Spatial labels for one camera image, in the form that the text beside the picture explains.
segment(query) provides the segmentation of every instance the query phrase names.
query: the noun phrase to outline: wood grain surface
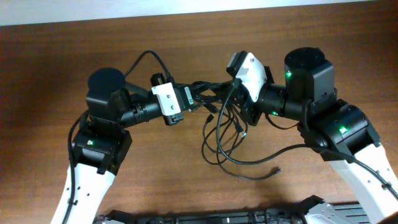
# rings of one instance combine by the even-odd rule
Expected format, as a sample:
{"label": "wood grain surface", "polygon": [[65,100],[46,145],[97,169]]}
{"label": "wood grain surface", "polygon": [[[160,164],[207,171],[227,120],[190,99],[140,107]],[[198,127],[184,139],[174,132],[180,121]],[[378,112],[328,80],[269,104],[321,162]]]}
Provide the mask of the wood grain surface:
{"label": "wood grain surface", "polygon": [[[174,16],[0,27],[0,222],[48,223],[65,184],[67,134],[86,109],[87,79],[101,67],[123,72],[146,49],[163,58],[176,81],[223,82],[234,52],[252,52],[283,83],[284,57],[319,47],[335,66],[338,96],[360,107],[381,136],[398,172],[398,5],[394,1],[282,7]],[[149,88],[161,71],[145,58],[128,77]],[[208,112],[185,113],[129,128],[133,143],[98,213],[210,212],[298,202],[313,194],[355,201],[321,157],[297,149],[256,167],[228,164],[247,175],[284,171],[265,181],[230,177],[200,153]],[[280,125],[294,124],[276,119]],[[259,159],[303,142],[262,118],[250,127],[239,159]]]}

